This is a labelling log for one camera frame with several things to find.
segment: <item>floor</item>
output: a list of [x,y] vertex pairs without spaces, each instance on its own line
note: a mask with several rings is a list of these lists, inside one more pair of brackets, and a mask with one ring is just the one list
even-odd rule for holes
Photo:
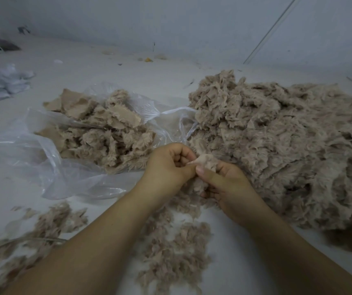
[[[330,74],[307,74],[296,71],[242,66],[211,66],[169,57],[154,59],[152,53],[124,53],[122,49],[83,44],[66,40],[41,39],[18,36],[15,40],[22,51],[0,54],[0,67],[15,63],[20,70],[33,70],[32,89],[0,101],[0,131],[27,107],[39,109],[42,102],[61,93],[63,88],[83,91],[95,83],[108,81],[167,104],[188,104],[188,93],[198,87],[205,75],[213,75],[222,69],[234,69],[237,78],[246,76],[248,82],[276,81],[282,85],[294,83],[338,83],[352,94],[352,82]],[[154,62],[138,61],[150,57]],[[90,220],[98,217],[113,202],[109,200],[84,200],[69,198],[73,208],[88,207]],[[14,176],[0,157],[0,238],[15,237],[33,225],[22,223],[15,232],[7,231],[7,223],[19,219],[21,212],[10,209],[15,205],[46,211],[54,201],[41,198],[40,188]],[[248,234],[227,219],[222,212],[206,210],[200,220],[210,223],[213,238],[209,252],[214,262],[203,274],[203,294],[276,294],[273,282],[261,262]],[[313,246],[325,253],[340,266],[352,273],[352,253],[329,247],[321,236],[313,231],[297,231]],[[136,273],[131,263],[124,275],[118,294],[140,294],[133,283]],[[194,294],[188,288],[174,288],[172,294]]]

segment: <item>clear plastic bag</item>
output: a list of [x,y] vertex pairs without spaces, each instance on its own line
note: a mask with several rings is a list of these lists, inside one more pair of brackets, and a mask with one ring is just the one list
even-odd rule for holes
[[[101,102],[115,89],[118,87],[103,83],[91,86],[85,93]],[[191,108],[166,106],[135,93],[130,96],[130,108],[156,132],[155,147],[171,142],[186,143],[197,127],[195,110]],[[73,195],[97,199],[118,197],[129,191],[142,176],[143,171],[108,175],[92,162],[61,158],[51,139],[35,134],[55,125],[90,127],[61,113],[28,109],[0,133],[0,153],[6,163],[14,168],[15,173],[38,183],[44,198],[64,199]]]

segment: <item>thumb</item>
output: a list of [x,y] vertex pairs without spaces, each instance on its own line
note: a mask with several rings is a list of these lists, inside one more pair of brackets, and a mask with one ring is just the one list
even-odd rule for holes
[[185,182],[195,177],[195,168],[196,164],[188,164],[185,167],[178,168],[181,171]]
[[209,169],[203,166],[196,167],[196,174],[199,178],[201,178],[204,182],[209,183],[210,185],[214,186],[218,189],[226,189],[227,182],[224,177],[221,175],[210,171]]

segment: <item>fingernail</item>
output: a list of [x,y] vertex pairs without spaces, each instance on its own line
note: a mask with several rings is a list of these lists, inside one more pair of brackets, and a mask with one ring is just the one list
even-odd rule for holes
[[203,175],[203,173],[205,173],[205,168],[203,166],[196,166],[195,171],[198,175]]

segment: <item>hand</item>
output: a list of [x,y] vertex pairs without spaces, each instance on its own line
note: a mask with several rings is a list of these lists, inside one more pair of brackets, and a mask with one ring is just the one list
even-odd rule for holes
[[270,210],[237,166],[220,160],[217,172],[202,166],[196,167],[199,178],[209,183],[208,191],[201,196],[215,198],[230,219],[248,227]]
[[147,197],[155,211],[195,177],[196,164],[187,165],[195,159],[194,152],[182,143],[159,147],[150,155],[146,170],[134,189]]

